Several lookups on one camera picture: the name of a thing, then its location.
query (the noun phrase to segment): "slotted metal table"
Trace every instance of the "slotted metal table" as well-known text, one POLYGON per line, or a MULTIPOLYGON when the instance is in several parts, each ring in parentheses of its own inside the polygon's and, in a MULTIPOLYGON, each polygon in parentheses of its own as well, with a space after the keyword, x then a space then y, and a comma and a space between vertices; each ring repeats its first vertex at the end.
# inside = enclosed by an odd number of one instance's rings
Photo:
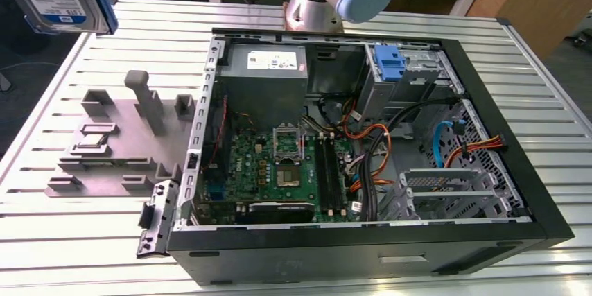
POLYGON ((113 36, 81 34, 0 163, 0 294, 592 295, 592 127, 510 26, 382 13, 346 32, 461 42, 576 237, 472 275, 198 286, 173 259, 134 258, 145 198, 48 198, 88 89, 133 98, 129 69, 161 98, 198 98, 210 28, 282 28, 282 9, 118 0, 113 36))

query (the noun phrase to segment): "sheet metal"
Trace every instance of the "sheet metal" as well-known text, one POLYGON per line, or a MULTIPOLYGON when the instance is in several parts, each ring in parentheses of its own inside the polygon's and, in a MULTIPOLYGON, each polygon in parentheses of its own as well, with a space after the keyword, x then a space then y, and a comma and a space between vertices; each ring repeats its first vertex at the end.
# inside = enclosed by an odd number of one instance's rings
POLYGON ((198 96, 209 30, 281 28, 274 6, 118 0, 113 36, 82 34, 0 163, 0 293, 116 295, 590 295, 590 126, 520 38, 493 19, 382 13, 346 32, 460 40, 576 238, 472 275, 197 286, 169 258, 134 258, 141 198, 46 198, 89 88, 133 98, 129 69, 161 98, 198 96))

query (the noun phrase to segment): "connector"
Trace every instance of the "connector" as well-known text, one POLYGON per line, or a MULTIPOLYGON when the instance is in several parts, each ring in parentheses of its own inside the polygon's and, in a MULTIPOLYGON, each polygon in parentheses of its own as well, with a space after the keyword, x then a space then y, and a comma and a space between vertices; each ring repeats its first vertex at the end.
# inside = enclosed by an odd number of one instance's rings
POLYGON ((466 122, 462 119, 452 122, 452 133, 454 135, 464 135, 465 129, 466 129, 466 122))
POLYGON ((392 45, 376 45, 373 52, 382 81, 397 82, 405 73, 405 58, 401 56, 398 48, 392 45))

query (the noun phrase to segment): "metal bracket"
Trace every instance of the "metal bracket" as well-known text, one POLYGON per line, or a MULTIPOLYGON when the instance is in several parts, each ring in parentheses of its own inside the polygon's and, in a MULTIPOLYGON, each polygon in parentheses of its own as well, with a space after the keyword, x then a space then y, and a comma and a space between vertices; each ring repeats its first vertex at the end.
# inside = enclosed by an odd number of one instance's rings
POLYGON ((152 191, 149 202, 144 203, 137 225, 144 229, 137 244, 136 257, 169 256, 166 253, 168 237, 173 227, 174 203, 178 196, 178 184, 165 180, 152 191))

